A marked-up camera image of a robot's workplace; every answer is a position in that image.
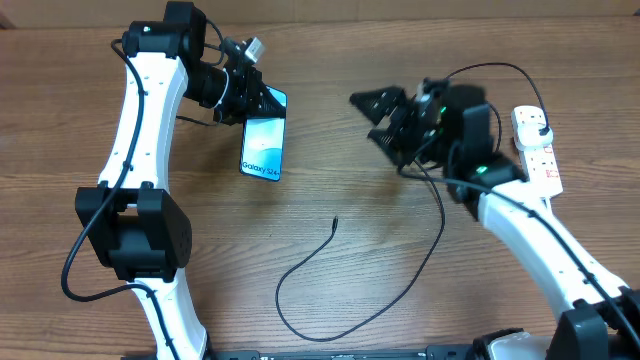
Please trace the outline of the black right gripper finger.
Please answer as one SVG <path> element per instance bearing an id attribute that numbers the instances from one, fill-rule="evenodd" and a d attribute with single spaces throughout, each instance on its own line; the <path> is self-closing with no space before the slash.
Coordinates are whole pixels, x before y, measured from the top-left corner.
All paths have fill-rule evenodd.
<path id="1" fill-rule="evenodd" d="M 407 129 L 372 129 L 367 138 L 372 140 L 396 167 L 408 165 L 415 157 L 415 136 Z"/>
<path id="2" fill-rule="evenodd" d="M 349 102 L 375 126 L 406 100 L 405 90 L 398 86 L 356 92 L 349 98 Z"/>

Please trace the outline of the blue Galaxy smartphone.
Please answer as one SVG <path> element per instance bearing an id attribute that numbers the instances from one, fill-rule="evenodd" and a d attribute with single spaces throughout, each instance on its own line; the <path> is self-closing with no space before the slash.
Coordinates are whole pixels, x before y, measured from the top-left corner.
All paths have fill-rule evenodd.
<path id="1" fill-rule="evenodd" d="M 243 128 L 239 170 L 243 175 L 281 179 L 286 117 L 249 118 Z"/>

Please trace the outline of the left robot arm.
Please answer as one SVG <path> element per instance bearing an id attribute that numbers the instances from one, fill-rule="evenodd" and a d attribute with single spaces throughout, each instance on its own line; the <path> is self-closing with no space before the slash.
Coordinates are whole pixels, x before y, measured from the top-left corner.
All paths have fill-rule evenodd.
<path id="1" fill-rule="evenodd" d="M 119 290 L 139 300 L 158 359 L 210 359 L 210 336 L 199 321 L 186 279 L 193 234 L 172 198 L 169 159 L 178 110 L 189 99 L 210 109 L 218 125 L 243 128 L 240 171 L 281 177 L 287 97 L 266 85 L 257 38 L 222 38 L 220 58 L 204 60 L 212 21 L 191 2 L 171 1 L 160 21 L 135 21 L 111 44 L 124 61 L 126 89 L 115 141 L 92 187 L 81 187 L 75 210 L 100 262 Z"/>

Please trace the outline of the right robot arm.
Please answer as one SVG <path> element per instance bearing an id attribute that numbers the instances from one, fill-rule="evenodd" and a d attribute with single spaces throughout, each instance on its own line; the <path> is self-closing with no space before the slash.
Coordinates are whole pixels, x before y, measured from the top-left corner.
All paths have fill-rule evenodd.
<path id="1" fill-rule="evenodd" d="M 543 292 L 556 320 L 551 336 L 522 328 L 473 340 L 468 359 L 636 359 L 639 293 L 591 256 L 550 212 L 534 184 L 496 150 L 483 88 L 425 79 L 349 98 L 376 126 L 369 132 L 392 164 L 442 168 L 442 183 L 510 250 Z M 390 121 L 387 128 L 377 125 Z"/>

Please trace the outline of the white charger plug adapter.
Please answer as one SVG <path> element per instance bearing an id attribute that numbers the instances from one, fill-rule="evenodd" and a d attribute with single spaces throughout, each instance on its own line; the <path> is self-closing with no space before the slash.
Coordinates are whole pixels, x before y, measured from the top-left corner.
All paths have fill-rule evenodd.
<path id="1" fill-rule="evenodd" d="M 520 123 L 515 127 L 515 146 L 519 151 L 529 151 L 551 145 L 554 133 L 540 123 Z"/>

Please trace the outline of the white power strip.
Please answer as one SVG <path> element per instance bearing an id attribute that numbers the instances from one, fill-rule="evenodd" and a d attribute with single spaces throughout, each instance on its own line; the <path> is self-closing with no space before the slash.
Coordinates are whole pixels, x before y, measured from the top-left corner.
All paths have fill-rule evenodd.
<path id="1" fill-rule="evenodd" d="M 531 105 L 515 107 L 511 112 L 512 128 L 520 123 L 540 123 L 546 127 L 543 111 Z M 552 144 L 529 151 L 519 151 L 520 161 L 528 182 L 536 189 L 536 193 L 547 204 L 563 192 L 561 177 Z"/>

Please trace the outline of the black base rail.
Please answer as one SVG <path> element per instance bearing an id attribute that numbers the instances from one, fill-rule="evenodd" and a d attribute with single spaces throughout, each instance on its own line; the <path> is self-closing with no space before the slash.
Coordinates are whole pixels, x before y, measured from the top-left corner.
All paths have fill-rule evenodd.
<path id="1" fill-rule="evenodd" d="M 465 360 L 471 345 L 430 345 L 418 350 L 321 351 L 260 353 L 247 351 L 213 351 L 207 349 L 206 360 Z"/>

